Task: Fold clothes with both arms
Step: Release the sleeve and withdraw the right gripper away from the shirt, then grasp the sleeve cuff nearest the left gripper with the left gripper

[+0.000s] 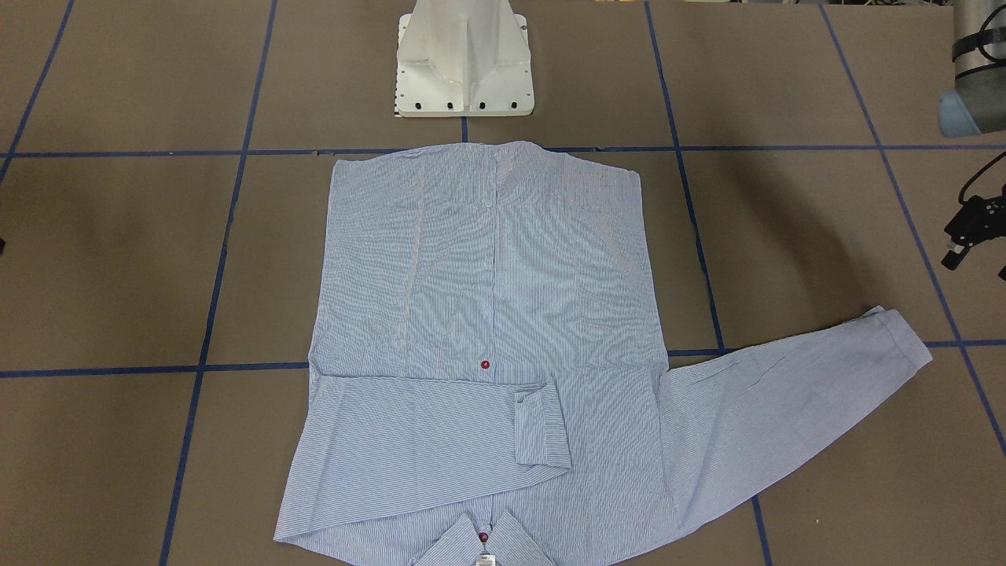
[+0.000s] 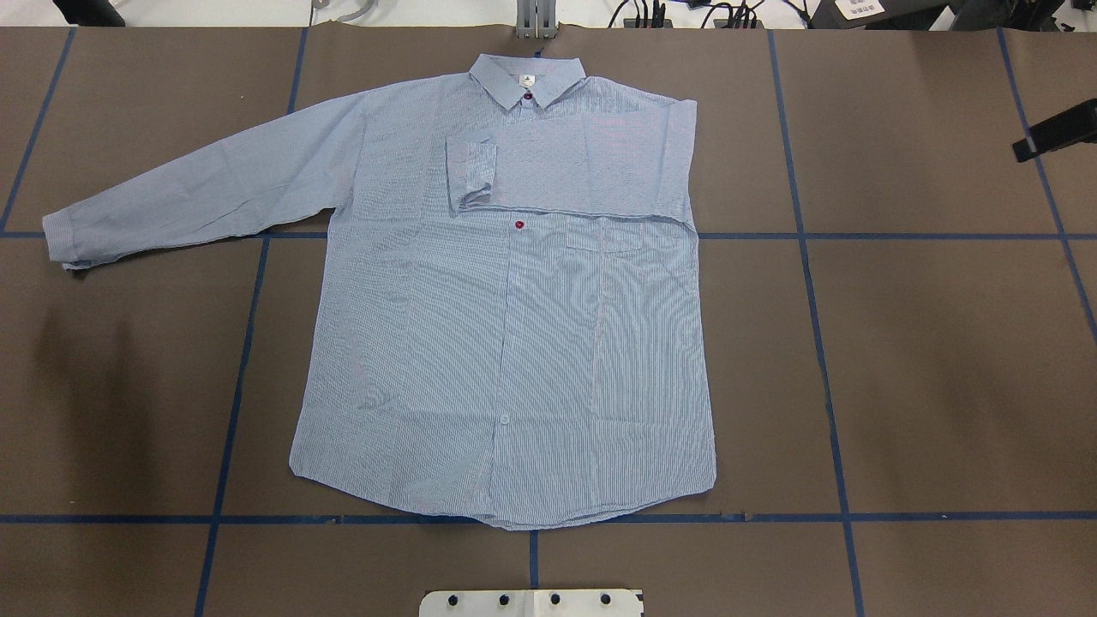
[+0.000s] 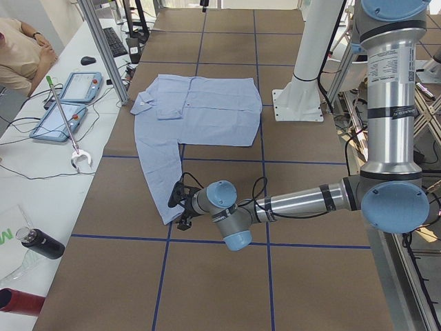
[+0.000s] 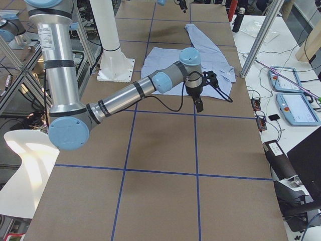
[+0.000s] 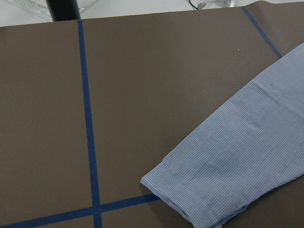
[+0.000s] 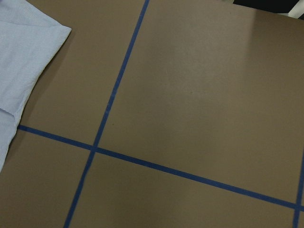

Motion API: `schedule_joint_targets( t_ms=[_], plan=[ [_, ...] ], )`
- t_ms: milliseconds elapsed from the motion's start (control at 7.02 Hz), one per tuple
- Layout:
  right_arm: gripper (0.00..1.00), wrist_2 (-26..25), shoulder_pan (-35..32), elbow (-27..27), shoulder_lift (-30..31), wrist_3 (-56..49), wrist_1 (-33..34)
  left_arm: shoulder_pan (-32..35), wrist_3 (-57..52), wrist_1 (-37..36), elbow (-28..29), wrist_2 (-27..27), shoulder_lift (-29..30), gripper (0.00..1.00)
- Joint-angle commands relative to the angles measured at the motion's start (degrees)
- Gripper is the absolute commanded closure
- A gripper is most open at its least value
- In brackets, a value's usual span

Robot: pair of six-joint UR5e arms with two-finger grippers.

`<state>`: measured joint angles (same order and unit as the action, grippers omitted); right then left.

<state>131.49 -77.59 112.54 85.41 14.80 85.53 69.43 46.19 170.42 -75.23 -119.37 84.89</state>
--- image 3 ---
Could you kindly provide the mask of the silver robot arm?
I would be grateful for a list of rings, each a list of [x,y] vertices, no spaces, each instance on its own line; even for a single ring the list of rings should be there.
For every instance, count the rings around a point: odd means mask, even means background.
[[[237,202],[234,185],[217,181],[199,189],[177,181],[171,207],[180,207],[181,230],[209,214],[227,247],[252,241],[250,226],[279,219],[311,219],[359,210],[375,228],[404,234],[429,217],[422,170],[413,160],[416,43],[427,30],[427,1],[359,1],[353,37],[367,52],[368,159],[359,174],[334,184],[274,197],[254,194]]]

